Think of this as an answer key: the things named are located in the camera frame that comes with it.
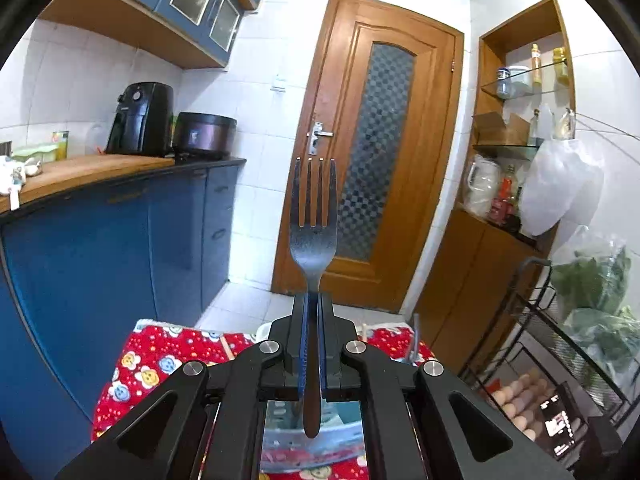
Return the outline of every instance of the door frame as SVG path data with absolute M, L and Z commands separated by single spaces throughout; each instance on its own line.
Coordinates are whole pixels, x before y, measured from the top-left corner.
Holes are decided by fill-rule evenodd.
M 322 20 L 322 27 L 318 36 L 318 43 L 316 44 L 316 51 L 314 53 L 314 60 L 311 65 L 311 71 L 309 79 L 306 85 L 305 97 L 303 100 L 302 111 L 300 113 L 300 120 L 298 121 L 298 129 L 296 131 L 296 139 L 293 147 L 293 154 L 291 156 L 291 162 L 289 165 L 289 178 L 287 180 L 286 194 L 290 196 L 292 181 L 293 181 L 293 168 L 294 162 L 299 156 L 306 156 L 306 147 L 308 145 L 307 133 L 310 131 L 313 110 L 316 104 L 316 96 L 318 94 L 318 85 L 322 75 L 322 66 L 324 65 L 324 59 L 326 57 L 327 49 L 329 46 L 331 33 L 334 28 L 334 21 L 338 11 L 338 7 L 341 3 L 349 2 L 361 2 L 366 3 L 373 7 L 378 7 L 385 10 L 394 10 L 401 12 L 412 20 L 421 21 L 430 27 L 437 28 L 443 32 L 446 32 L 454 37 L 454 66 L 453 75 L 451 79 L 451 88 L 449 92 L 449 99 L 447 103 L 447 115 L 444 127 L 444 134 L 442 137 L 442 144 L 440 147 L 440 153 L 438 154 L 438 161 L 436 164 L 436 171 L 434 175 L 433 185 L 431 186 L 431 192 L 427 197 L 426 215 L 422 220 L 418 228 L 418 237 L 416 244 L 410 254 L 407 255 L 406 270 L 402 273 L 401 278 L 398 281 L 396 290 L 394 292 L 394 304 L 400 307 L 402 300 L 406 295 L 409 288 L 409 284 L 414 276 L 414 273 L 418 266 L 418 261 L 422 254 L 424 244 L 426 242 L 431 223 L 433 222 L 433 216 L 438 206 L 438 200 L 440 198 L 440 191 L 442 190 L 442 184 L 444 183 L 444 175 L 447 169 L 447 163 L 449 161 L 449 153 L 451 150 L 451 144 L 454 135 L 454 128 L 456 123 L 456 117 L 458 114 L 458 104 L 460 99 L 460 89 L 462 83 L 462 60 L 463 60 L 463 45 L 464 34 L 459 30 L 456 30 L 449 25 L 438 22 L 432 18 L 428 18 L 412 10 L 404 9 L 392 4 L 380 2 L 378 0 L 329 0 L 327 5 L 324 19 Z M 278 243 L 276 247 L 276 259 L 274 264 L 273 278 L 271 280 L 272 292 L 286 292 L 284 290 L 284 283 L 278 276 L 282 273 L 283 267 L 286 262 L 286 257 L 289 254 L 289 209 L 287 208 L 287 201 L 282 212 L 282 218 L 280 220 L 280 231 L 278 234 Z

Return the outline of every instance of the checkered glass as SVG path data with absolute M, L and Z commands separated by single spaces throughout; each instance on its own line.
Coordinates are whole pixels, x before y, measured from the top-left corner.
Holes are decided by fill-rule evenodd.
M 373 44 L 338 205 L 336 256 L 370 259 L 394 174 L 413 74 L 412 54 L 396 46 Z

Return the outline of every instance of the wooden countertop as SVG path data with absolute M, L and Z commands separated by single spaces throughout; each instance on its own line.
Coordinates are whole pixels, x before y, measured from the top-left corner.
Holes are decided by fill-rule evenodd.
M 27 177 L 20 191 L 20 205 L 99 180 L 173 165 L 172 158 L 138 155 L 87 155 L 50 162 L 43 165 L 40 175 Z M 0 196 L 0 213 L 9 209 L 9 197 Z

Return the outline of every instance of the fork tine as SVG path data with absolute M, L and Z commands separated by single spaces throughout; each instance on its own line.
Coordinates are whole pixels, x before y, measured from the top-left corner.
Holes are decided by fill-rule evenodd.
M 338 201 L 336 198 L 336 176 L 335 159 L 332 158 L 329 164 L 329 204 L 326 218 L 327 227 L 337 228 L 338 225 Z
M 311 225 L 311 159 L 306 165 L 305 225 Z
M 289 224 L 300 227 L 300 157 L 296 159 L 296 166 L 293 170 Z
M 318 206 L 316 207 L 316 225 L 322 227 L 322 159 L 318 161 Z

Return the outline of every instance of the countertop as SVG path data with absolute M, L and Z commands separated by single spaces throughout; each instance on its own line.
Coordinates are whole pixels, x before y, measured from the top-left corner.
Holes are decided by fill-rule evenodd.
M 176 164 L 172 158 L 138 155 L 87 155 L 68 158 L 44 164 L 40 175 L 27 177 L 27 183 L 20 191 L 20 208 L 29 202 L 60 192 L 119 177 L 196 170 L 244 162 L 242 158 L 226 158 L 218 161 L 198 160 Z M 9 197 L 0 196 L 0 214 L 9 211 Z

